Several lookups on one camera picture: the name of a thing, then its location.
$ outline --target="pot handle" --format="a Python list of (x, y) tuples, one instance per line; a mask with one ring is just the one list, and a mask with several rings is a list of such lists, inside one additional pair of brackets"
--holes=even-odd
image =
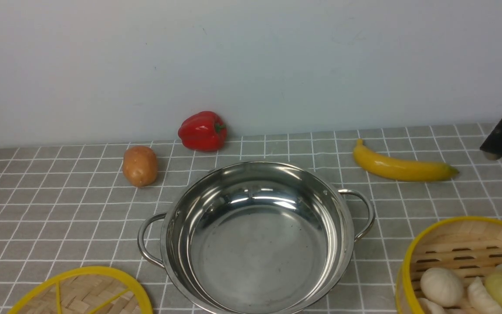
[(165, 213), (159, 213), (157, 215), (150, 217), (149, 219), (146, 219), (143, 222), (141, 228), (139, 229), (139, 235), (137, 237), (137, 245), (139, 246), (139, 251), (141, 251), (141, 254), (143, 255), (143, 257), (146, 260), (148, 260), (148, 262), (151, 262), (152, 264), (155, 264), (156, 266), (160, 266), (162, 268), (165, 268), (164, 262), (162, 262), (161, 259), (150, 254), (150, 252), (148, 252), (148, 250), (145, 246), (145, 232), (153, 222), (158, 221), (160, 219), (164, 219), (165, 217), (166, 217)]
[(367, 225), (365, 225), (365, 227), (363, 227), (363, 229), (361, 229), (361, 231), (355, 235), (354, 241), (357, 241), (364, 237), (365, 234), (369, 232), (371, 227), (373, 227), (373, 223), (375, 222), (375, 209), (373, 209), (373, 205), (371, 204), (369, 199), (367, 199), (365, 195), (363, 195), (363, 193), (361, 193), (360, 191), (355, 191), (352, 189), (339, 189), (338, 193), (340, 193), (341, 195), (357, 196), (361, 199), (361, 201), (365, 203), (365, 205), (367, 205)]

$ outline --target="white wall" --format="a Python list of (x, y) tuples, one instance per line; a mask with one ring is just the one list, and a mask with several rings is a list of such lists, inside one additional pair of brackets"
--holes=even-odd
[(500, 0), (0, 0), (0, 145), (497, 120)]

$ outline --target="yellow steamer rim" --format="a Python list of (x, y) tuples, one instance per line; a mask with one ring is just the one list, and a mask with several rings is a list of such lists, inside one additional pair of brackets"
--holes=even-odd
[[(71, 290), (71, 288), (68, 287), (70, 296), (63, 296), (61, 292), (62, 284), (81, 277), (84, 277), (84, 282), (92, 281), (92, 283), (95, 283), (98, 279), (103, 277), (109, 277), (106, 282), (110, 282), (110, 280), (117, 282), (114, 285), (116, 292), (112, 294), (108, 293), (103, 302), (87, 306), (86, 309), (69, 307), (74, 298), (79, 296), (85, 297), (89, 292), (102, 290), (100, 287), (97, 287), (97, 284), (89, 285), (91, 287), (79, 287), (77, 290), (75, 290), (75, 288)], [(126, 297), (131, 301), (129, 307), (132, 309), (130, 311), (126, 311), (126, 309), (121, 306), (124, 304), (118, 304), (116, 301)], [(36, 286), (36, 288), (22, 297), (17, 304), (9, 310), (8, 314), (47, 312), (57, 314), (104, 314), (110, 312), (122, 314), (152, 314), (152, 305), (145, 289), (129, 274), (105, 266), (88, 266), (58, 274), (39, 286)]]
[[(402, 262), (402, 267), (400, 268), (400, 272), (398, 274), (398, 278), (396, 281), (396, 294), (395, 294), (395, 299), (396, 299), (396, 307), (397, 311), (399, 314), (424, 314), (424, 311), (422, 310), (420, 303), (417, 301), (417, 296), (416, 292), (414, 291), (414, 286), (412, 284), (412, 276), (410, 275), (410, 265), (412, 264), (412, 256), (414, 255), (414, 252), (416, 251), (416, 247), (420, 242), (424, 239), (425, 236), (428, 234), (436, 231), (437, 229), (441, 228), (451, 228), (451, 233), (448, 235), (454, 235), (458, 234), (460, 236), (461, 234), (468, 235), (470, 234), (469, 231), (475, 230), (474, 234), (476, 235), (483, 235), (486, 234), (485, 239), (478, 239), (473, 241), (476, 241), (479, 243), (479, 245), (484, 245), (483, 249), (478, 249), (478, 250), (468, 250), (467, 247), (469, 245), (469, 239), (466, 240), (466, 242), (462, 242), (461, 237), (458, 237), (454, 241), (450, 241), (450, 245), (455, 245), (458, 247), (458, 249), (452, 250), (452, 252), (444, 252), (442, 253), (444, 256), (452, 255), (451, 253), (455, 253), (458, 251), (458, 254), (462, 254), (464, 252), (464, 255), (479, 255), (479, 256), (472, 256), (472, 258), (464, 259), (462, 257), (460, 258), (454, 258), (453, 263), (461, 263), (462, 259), (464, 259), (464, 262), (466, 264), (470, 263), (483, 263), (483, 264), (488, 264), (486, 267), (475, 267), (475, 266), (468, 266), (464, 268), (473, 268), (474, 272), (477, 272), (477, 276), (485, 276), (486, 272), (490, 272), (486, 270), (487, 267), (489, 267), (490, 270), (496, 266), (496, 264), (501, 264), (502, 263), (502, 254), (500, 254), (499, 251), (502, 251), (502, 248), (498, 248), (496, 245), (498, 243), (502, 244), (502, 221), (497, 220), (497, 219), (492, 219), (492, 218), (486, 218), (486, 217), (474, 217), (474, 216), (468, 216), (468, 217), (456, 217), (456, 218), (450, 218), (446, 219), (443, 221), (440, 221), (438, 223), (435, 223), (434, 225), (428, 227), (426, 230), (421, 232), (410, 244), (408, 247), (408, 250), (406, 251), (406, 256), (404, 257), (404, 261)], [(489, 254), (495, 254), (497, 256), (488, 256), (482, 253), (482, 250), (490, 250)], [(434, 259), (434, 254), (436, 252), (427, 252), (428, 254), (433, 254), (432, 257), (429, 257), (429, 259)], [(431, 260), (431, 267), (436, 267), (439, 266), (438, 264), (440, 262), (442, 263), (447, 263), (447, 261), (440, 261), (440, 260)], [(465, 285), (467, 282), (471, 282), (473, 280), (473, 277), (475, 276), (466, 276), (464, 279)]]

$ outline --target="banana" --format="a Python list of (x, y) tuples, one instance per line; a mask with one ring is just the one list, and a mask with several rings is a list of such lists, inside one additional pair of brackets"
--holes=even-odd
[(458, 174), (456, 168), (445, 163), (402, 160), (377, 154), (363, 145), (363, 139), (357, 139), (354, 159), (370, 173), (399, 181), (441, 181)]

